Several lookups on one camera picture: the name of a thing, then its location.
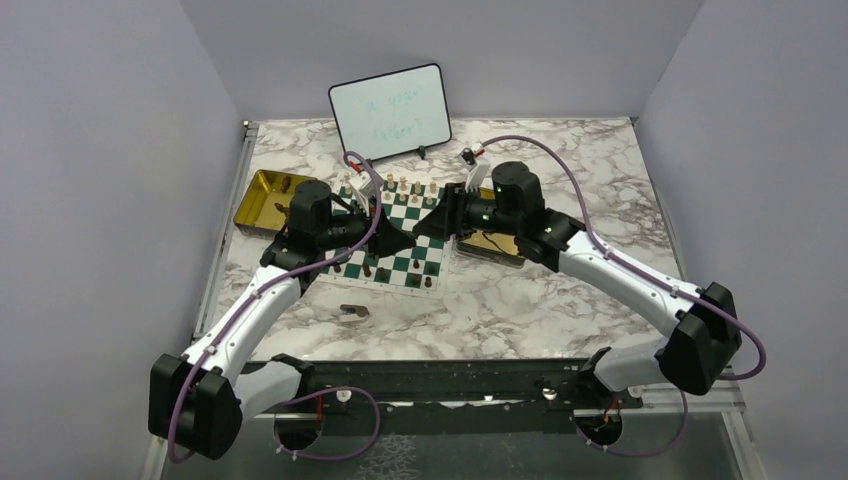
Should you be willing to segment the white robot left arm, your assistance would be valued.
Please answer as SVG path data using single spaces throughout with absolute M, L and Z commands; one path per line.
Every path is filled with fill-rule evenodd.
M 283 403 L 313 401 L 314 384 L 280 361 L 244 374 L 251 353 L 272 324 L 326 268 L 357 251 L 385 257 L 414 247 L 382 206 L 381 179 L 362 174 L 345 201 L 320 180 L 295 186 L 286 219 L 263 252 L 246 290 L 223 318 L 178 356 L 163 354 L 150 371 L 148 430 L 165 440 L 169 460 L 222 457 L 244 421 Z

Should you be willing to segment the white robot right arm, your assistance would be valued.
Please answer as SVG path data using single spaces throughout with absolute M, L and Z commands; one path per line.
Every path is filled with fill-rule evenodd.
M 663 290 L 602 252 L 582 222 L 547 207 L 540 181 L 526 165 L 501 164 L 492 180 L 491 199 L 462 183 L 447 184 L 414 234 L 443 241 L 475 231 L 508 235 L 522 257 L 600 289 L 663 336 L 596 352 L 572 386 L 585 404 L 600 407 L 630 387 L 659 383 L 693 395 L 709 392 L 741 345 L 739 329 L 725 319 L 735 311 L 725 287 L 712 283 L 701 289 L 668 278 Z

